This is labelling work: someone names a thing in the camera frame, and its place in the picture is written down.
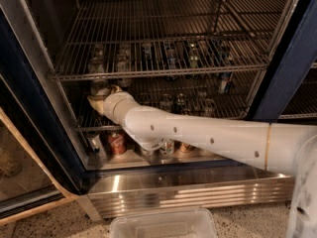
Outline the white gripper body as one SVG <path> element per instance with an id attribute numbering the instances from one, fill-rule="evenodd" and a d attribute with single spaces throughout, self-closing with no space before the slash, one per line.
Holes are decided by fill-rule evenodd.
<path id="1" fill-rule="evenodd" d="M 114 123 L 122 123 L 126 114 L 137 107 L 138 103 L 133 96 L 125 91 L 109 95 L 103 103 L 103 115 Z"/>

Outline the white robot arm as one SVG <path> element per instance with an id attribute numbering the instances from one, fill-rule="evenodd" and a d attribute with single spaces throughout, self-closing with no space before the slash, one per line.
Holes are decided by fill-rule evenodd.
<path id="1" fill-rule="evenodd" d="M 286 238 L 317 238 L 317 127 L 178 115 L 139 104 L 126 91 L 89 96 L 91 107 L 141 147 L 165 139 L 295 177 Z"/>

